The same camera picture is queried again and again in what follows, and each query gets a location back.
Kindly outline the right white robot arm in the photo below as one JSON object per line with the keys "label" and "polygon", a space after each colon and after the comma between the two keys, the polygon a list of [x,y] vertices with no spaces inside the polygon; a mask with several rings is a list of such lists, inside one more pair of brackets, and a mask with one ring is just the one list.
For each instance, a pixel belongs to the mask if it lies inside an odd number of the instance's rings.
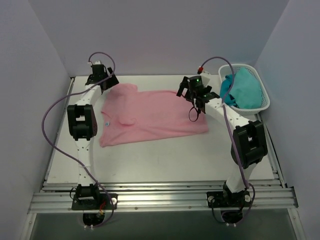
{"label": "right white robot arm", "polygon": [[222,200],[225,205],[234,206],[240,201],[239,193],[250,187],[253,170],[268,153],[262,122],[238,114],[212,91],[211,86],[204,85],[200,75],[183,77],[176,95],[192,103],[198,116],[204,113],[226,125],[231,140],[230,154],[236,167],[225,182]]}

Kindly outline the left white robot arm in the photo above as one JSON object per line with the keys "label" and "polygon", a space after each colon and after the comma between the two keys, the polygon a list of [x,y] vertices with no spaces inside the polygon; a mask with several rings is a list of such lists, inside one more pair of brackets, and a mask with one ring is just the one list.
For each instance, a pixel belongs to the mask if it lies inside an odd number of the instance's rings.
{"label": "left white robot arm", "polygon": [[75,104],[67,107],[69,133],[72,136],[78,164],[78,182],[74,202],[85,205],[90,210],[97,209],[105,201],[98,184],[92,179],[93,145],[98,133],[98,123],[94,106],[102,93],[119,83],[112,68],[105,67],[99,60],[90,62],[92,73],[89,75],[83,93]]}

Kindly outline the pink t shirt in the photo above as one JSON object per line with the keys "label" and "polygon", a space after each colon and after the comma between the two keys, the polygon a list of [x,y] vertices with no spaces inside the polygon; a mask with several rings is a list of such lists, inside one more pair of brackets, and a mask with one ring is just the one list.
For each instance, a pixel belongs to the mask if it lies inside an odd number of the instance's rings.
{"label": "pink t shirt", "polygon": [[106,94],[99,145],[104,148],[207,133],[206,117],[197,116],[191,108],[175,91],[139,91],[134,84],[120,83]]}

